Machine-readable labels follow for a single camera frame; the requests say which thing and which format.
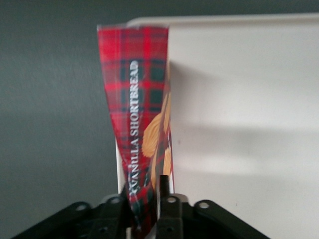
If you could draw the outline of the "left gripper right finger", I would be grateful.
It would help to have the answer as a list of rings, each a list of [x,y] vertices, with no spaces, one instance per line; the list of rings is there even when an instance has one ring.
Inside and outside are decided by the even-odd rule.
[[[157,221],[157,239],[181,239],[182,215],[181,201],[170,193],[169,177],[161,175],[159,178],[160,214]]]

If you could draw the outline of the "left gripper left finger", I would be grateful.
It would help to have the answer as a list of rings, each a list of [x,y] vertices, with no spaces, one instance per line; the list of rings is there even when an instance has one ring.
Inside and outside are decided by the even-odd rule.
[[[130,210],[125,187],[118,194],[105,196],[99,206],[101,210],[96,223],[97,238],[130,239]]]

